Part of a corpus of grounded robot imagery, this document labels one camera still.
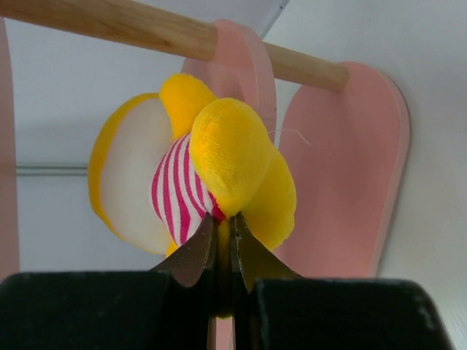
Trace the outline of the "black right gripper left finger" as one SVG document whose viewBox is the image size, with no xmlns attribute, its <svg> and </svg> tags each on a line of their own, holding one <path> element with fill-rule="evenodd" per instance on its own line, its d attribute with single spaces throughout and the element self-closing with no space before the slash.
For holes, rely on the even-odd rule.
<svg viewBox="0 0 467 350">
<path fill-rule="evenodd" d="M 148 271 L 16 273 L 1 283 L 3 349 L 213 349 L 217 224 Z"/>
</svg>

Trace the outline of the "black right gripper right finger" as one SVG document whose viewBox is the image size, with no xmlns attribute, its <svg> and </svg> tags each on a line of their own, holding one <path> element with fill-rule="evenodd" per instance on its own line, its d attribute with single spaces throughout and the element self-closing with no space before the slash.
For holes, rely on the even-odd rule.
<svg viewBox="0 0 467 350">
<path fill-rule="evenodd" d="M 407 280 L 307 279 L 230 221 L 236 349 L 451 349 L 428 293 Z"/>
</svg>

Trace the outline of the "yellow plush toy striped shirt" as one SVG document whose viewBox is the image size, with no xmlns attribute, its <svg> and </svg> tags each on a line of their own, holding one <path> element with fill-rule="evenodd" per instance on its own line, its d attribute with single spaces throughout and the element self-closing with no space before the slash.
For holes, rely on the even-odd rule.
<svg viewBox="0 0 467 350">
<path fill-rule="evenodd" d="M 293 177 L 258 113 L 189 74 L 110 115 L 88 161 L 88 194 L 113 234 L 153 254 L 172 254 L 213 217 L 222 271 L 232 217 L 269 250 L 295 224 Z"/>
</svg>

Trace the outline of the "pink wooden three-tier shelf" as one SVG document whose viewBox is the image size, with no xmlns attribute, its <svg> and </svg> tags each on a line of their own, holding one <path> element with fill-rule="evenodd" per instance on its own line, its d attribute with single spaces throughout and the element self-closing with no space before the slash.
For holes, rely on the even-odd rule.
<svg viewBox="0 0 467 350">
<path fill-rule="evenodd" d="M 227 20 L 210 25 L 135 1 L 3 1 L 1 15 L 185 57 L 180 73 L 258 113 L 290 169 L 294 228 L 268 250 L 307 279 L 376 274 L 410 139 L 406 103 L 385 75 L 266 44 Z M 235 348 L 231 230 L 228 248 L 222 271 L 216 245 L 211 317 L 215 327 L 231 320 Z"/>
</svg>

